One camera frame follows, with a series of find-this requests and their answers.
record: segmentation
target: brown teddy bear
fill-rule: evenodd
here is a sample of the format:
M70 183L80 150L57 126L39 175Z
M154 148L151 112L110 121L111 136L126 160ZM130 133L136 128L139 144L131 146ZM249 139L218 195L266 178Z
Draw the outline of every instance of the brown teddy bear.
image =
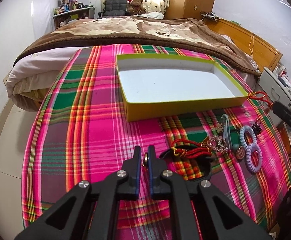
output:
M143 0L128 0L127 14L136 15L136 14L145 14L146 10L142 6Z

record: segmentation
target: bed frame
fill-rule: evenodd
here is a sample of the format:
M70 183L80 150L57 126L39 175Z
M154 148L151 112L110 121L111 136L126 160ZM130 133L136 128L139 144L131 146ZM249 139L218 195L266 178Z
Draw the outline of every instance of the bed frame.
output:
M252 49L253 33L250 31L224 19L220 19L218 22L205 19L204 24L216 33L229 36L239 49L251 55L249 44L252 37L250 46ZM275 47L259 36L254 36L253 59L258 64L261 72L264 67L273 71L281 58L282 54Z

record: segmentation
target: plaid cloth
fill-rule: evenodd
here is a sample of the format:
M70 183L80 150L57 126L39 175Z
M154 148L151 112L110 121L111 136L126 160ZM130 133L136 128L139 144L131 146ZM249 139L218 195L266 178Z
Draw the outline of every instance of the plaid cloth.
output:
M131 158L135 145L145 152L150 144L157 155L176 138L197 142L215 133L222 114L232 128L261 119L258 143L263 152L260 172L251 174L245 162L232 154L219 155L211 182L263 228L271 228L278 206L291 185L291 169L277 129L258 101L240 107L169 116L128 123L125 119L116 55L163 53L199 57L217 62L250 92L241 77L225 62L183 49L115 44L82 49L59 74L32 126L22 172L22 211L27 227L45 210L85 179L103 180ZM233 143L238 135L232 134ZM199 177L192 161L175 159L171 169L185 179ZM152 201L147 178L141 174L140 198L121 201L117 239L171 239L168 201Z

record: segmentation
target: black office chair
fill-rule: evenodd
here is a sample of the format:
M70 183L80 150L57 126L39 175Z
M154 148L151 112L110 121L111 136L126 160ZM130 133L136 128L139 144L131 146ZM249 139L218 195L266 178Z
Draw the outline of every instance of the black office chair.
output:
M128 0L106 0L104 11L99 13L99 17L125 16L127 12Z

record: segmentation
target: tile floor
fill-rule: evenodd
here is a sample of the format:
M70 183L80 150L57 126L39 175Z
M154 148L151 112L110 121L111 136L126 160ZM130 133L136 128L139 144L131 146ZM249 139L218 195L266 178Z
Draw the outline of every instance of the tile floor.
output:
M36 113L13 106L0 136L0 234L13 240L23 230L21 172L28 135Z

